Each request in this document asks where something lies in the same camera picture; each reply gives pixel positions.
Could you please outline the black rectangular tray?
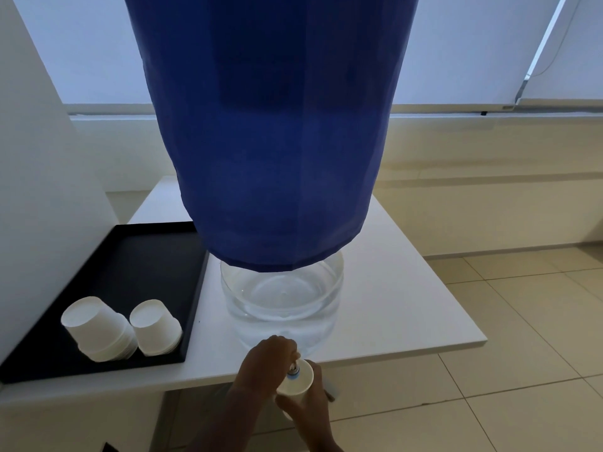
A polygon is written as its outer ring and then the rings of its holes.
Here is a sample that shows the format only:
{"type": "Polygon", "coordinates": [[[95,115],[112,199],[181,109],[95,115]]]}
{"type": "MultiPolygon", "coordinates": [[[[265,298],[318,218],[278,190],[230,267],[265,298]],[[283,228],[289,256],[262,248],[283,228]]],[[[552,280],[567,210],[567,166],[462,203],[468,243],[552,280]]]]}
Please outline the black rectangular tray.
{"type": "Polygon", "coordinates": [[[116,225],[32,329],[0,364],[0,382],[96,374],[185,362],[209,252],[192,222],[116,225]],[[183,328],[175,350],[93,362],[60,323],[62,313],[96,296],[129,318],[139,303],[161,300],[183,328]]]}

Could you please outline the person's left forearm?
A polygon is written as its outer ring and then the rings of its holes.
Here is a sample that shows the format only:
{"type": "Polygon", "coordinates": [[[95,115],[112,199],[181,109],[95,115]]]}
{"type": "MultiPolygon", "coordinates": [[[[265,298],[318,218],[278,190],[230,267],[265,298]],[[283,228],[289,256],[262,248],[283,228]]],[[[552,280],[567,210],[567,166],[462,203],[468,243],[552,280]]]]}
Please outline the person's left forearm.
{"type": "Polygon", "coordinates": [[[251,389],[232,386],[222,408],[185,452],[244,452],[266,400],[251,389]]]}

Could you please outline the white disposable drinking cup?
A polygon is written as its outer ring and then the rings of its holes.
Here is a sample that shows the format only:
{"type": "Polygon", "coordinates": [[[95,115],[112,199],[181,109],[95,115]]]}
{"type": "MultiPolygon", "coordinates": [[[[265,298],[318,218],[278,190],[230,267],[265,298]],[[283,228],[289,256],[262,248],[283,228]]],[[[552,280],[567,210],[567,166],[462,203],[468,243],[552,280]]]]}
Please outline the white disposable drinking cup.
{"type": "Polygon", "coordinates": [[[313,368],[307,360],[303,359],[298,377],[296,379],[287,379],[285,376],[277,388],[275,395],[282,394],[286,396],[294,396],[303,394],[305,397],[307,391],[313,384],[313,380],[313,368]]]}

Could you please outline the narrow white roller blind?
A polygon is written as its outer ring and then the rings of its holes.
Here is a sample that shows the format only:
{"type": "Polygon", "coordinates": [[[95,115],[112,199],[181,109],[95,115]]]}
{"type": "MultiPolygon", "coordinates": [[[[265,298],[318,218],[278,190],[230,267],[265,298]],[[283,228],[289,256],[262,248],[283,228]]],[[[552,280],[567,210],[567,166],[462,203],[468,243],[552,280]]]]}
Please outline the narrow white roller blind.
{"type": "Polygon", "coordinates": [[[603,0],[565,0],[518,104],[603,108],[603,0]]]}

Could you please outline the wide white roller blind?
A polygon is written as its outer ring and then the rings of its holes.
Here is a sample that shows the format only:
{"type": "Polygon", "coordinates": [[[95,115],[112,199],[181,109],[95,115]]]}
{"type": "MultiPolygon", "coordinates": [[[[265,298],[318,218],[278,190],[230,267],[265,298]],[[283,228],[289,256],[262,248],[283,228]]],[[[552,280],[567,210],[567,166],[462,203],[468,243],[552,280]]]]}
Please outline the wide white roller blind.
{"type": "MultiPolygon", "coordinates": [[[[153,114],[124,0],[13,0],[72,114],[153,114]]],[[[560,0],[419,0],[394,112],[515,103],[560,0]]]]}

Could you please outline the person's right forearm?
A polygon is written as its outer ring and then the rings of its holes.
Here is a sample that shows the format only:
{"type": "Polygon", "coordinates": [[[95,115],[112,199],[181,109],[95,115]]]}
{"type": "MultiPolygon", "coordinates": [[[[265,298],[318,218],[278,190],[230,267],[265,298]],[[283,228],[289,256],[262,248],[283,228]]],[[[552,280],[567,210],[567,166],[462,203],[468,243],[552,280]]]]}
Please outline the person's right forearm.
{"type": "Polygon", "coordinates": [[[296,430],[309,452],[344,452],[334,439],[330,423],[297,425],[296,430]]]}

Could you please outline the person's left hand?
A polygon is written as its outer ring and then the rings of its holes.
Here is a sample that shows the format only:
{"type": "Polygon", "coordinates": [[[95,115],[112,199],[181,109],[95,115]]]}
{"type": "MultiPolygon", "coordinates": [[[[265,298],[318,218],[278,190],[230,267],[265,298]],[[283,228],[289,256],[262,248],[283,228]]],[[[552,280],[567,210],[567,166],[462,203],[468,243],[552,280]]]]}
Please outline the person's left hand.
{"type": "Polygon", "coordinates": [[[275,395],[286,376],[286,372],[274,372],[267,368],[264,340],[245,356],[231,387],[237,394],[250,395],[262,402],[275,395]]]}

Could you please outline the person's right hand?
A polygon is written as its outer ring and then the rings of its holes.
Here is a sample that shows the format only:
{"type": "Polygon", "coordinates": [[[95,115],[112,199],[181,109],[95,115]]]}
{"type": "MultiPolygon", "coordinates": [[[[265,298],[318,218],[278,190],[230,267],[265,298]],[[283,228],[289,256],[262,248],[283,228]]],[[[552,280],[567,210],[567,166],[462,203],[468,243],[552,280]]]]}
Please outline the person's right hand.
{"type": "Polygon", "coordinates": [[[314,380],[311,388],[307,391],[304,401],[304,416],[302,419],[292,419],[295,426],[299,425],[325,425],[330,423],[329,399],[324,390],[321,366],[312,360],[308,363],[313,368],[314,380]]]}

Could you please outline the clear water dispenser jug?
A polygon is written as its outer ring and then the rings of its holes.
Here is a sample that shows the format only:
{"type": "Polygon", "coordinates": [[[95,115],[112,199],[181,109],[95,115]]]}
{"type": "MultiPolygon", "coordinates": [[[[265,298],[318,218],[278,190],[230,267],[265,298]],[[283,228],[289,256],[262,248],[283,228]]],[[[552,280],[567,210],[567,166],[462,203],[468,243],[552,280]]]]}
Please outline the clear water dispenser jug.
{"type": "Polygon", "coordinates": [[[256,272],[224,261],[220,269],[227,310],[246,349],[276,335],[295,341],[308,357],[332,333],[344,283],[342,251],[286,272],[256,272]]]}

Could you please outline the blue cloth jug cover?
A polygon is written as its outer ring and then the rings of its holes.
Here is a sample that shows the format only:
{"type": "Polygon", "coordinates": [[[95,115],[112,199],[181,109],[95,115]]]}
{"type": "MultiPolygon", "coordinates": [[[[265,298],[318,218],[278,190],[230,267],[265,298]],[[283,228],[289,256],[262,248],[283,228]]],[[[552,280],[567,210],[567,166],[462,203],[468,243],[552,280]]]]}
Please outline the blue cloth jug cover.
{"type": "Polygon", "coordinates": [[[124,0],[182,201],[228,265],[361,231],[418,0],[124,0]]]}

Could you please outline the stack of white paper cups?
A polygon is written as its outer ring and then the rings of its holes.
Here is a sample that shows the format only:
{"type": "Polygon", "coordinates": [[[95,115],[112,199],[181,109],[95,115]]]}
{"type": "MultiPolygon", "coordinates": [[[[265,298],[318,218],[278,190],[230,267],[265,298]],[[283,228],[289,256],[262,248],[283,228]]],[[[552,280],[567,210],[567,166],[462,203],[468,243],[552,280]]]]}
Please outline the stack of white paper cups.
{"type": "Polygon", "coordinates": [[[137,337],[126,317],[96,296],[72,303],[60,322],[79,351],[93,362],[125,360],[138,349],[137,337]]]}
{"type": "Polygon", "coordinates": [[[165,304],[149,299],[130,313],[130,324],[138,340],[138,348],[146,357],[173,352],[183,337],[183,329],[165,304]]]}

